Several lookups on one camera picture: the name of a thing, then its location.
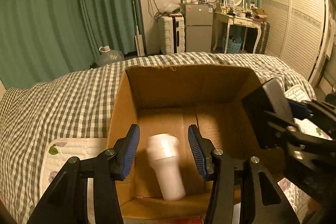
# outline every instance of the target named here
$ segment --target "white suitcase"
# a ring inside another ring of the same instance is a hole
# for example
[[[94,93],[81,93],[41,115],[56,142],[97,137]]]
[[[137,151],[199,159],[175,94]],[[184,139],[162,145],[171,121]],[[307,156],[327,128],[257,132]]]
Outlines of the white suitcase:
[[[160,49],[162,54],[184,52],[184,18],[159,18]]]

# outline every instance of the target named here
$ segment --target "vanity drawer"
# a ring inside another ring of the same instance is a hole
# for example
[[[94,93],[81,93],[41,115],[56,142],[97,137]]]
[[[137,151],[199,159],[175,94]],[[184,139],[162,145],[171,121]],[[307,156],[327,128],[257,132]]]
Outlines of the vanity drawer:
[[[247,26],[249,26],[249,27],[253,27],[253,28],[257,28],[257,27],[259,26],[259,24],[258,24],[258,23],[255,23],[255,22],[253,22],[253,21],[248,21],[248,22],[247,22]]]
[[[234,19],[234,25],[243,25],[246,26],[246,21],[244,19],[240,19],[240,18],[235,18]]]

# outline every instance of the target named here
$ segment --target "blue plastic basket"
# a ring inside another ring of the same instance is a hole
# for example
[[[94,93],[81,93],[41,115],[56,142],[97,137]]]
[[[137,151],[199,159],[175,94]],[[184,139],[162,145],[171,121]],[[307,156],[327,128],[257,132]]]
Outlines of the blue plastic basket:
[[[229,39],[227,43],[226,53],[239,53],[241,45],[242,45],[242,40],[240,37],[236,39],[236,43],[233,42],[231,39]]]

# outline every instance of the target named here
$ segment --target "ribbed blue pad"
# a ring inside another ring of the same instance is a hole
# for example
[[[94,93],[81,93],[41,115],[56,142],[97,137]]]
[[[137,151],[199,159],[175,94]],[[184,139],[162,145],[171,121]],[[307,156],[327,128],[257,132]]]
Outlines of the ribbed blue pad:
[[[205,161],[204,157],[201,153],[200,146],[198,145],[195,135],[191,128],[188,128],[188,141],[191,148],[191,152],[193,153],[194,161],[198,170],[198,173],[202,176],[202,178],[205,178],[207,175],[206,169],[205,169]]]
[[[132,164],[135,158],[135,153],[138,148],[139,140],[140,140],[140,128],[137,126],[134,130],[131,141],[123,157],[123,166],[121,170],[121,177],[123,180],[128,176],[129,172],[131,171]]]

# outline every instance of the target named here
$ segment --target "gingham blanket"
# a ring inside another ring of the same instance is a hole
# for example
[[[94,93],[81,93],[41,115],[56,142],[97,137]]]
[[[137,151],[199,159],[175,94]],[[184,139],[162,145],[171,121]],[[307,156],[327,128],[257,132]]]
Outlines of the gingham blanket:
[[[9,89],[0,102],[0,199],[16,221],[26,223],[39,200],[43,155],[52,140],[107,136],[124,69],[184,64],[249,67],[262,83],[276,78],[284,92],[299,84],[316,99],[305,78],[276,57],[204,52],[133,58],[70,73],[29,90]]]

